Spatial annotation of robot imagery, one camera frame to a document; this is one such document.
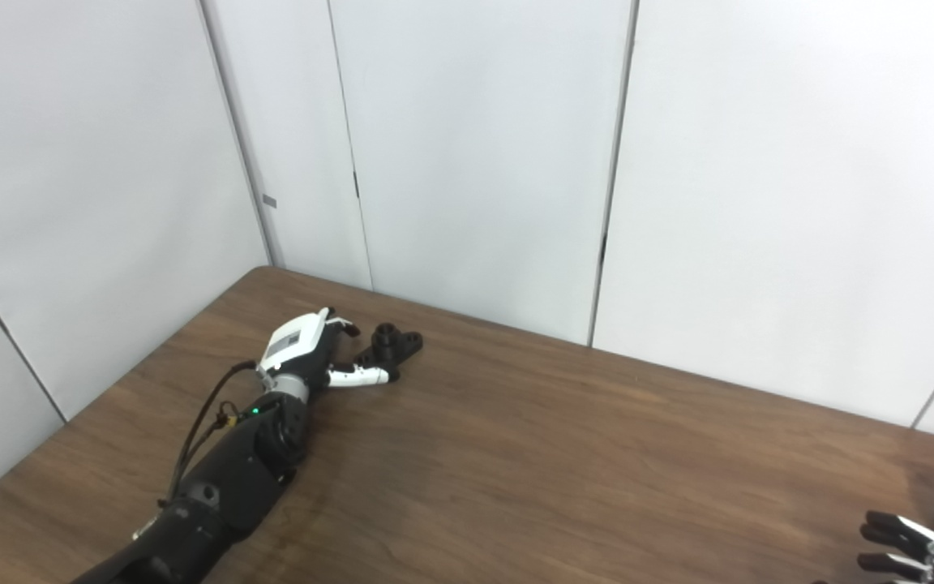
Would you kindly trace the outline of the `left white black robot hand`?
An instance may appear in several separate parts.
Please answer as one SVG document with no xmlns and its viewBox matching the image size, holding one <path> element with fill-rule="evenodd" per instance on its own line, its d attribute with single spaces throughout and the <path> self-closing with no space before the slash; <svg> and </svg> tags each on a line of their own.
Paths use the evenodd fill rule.
<svg viewBox="0 0 934 584">
<path fill-rule="evenodd" d="M 338 337 L 358 337 L 361 333 L 352 321 L 334 313 L 332 307 L 323 307 L 293 318 L 272 333 L 257 363 L 264 391 L 308 404 L 322 389 L 375 387 L 399 380 L 396 366 L 334 361 Z"/>
</svg>

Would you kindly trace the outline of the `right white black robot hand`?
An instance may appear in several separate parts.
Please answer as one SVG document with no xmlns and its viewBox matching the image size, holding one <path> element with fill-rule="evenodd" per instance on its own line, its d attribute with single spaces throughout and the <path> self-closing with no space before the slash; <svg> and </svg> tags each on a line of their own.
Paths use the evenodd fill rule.
<svg viewBox="0 0 934 584">
<path fill-rule="evenodd" d="M 889 548 L 858 554 L 856 564 L 863 572 L 888 574 L 889 583 L 934 583 L 934 530 L 903 515 L 868 510 L 859 534 Z"/>
</svg>

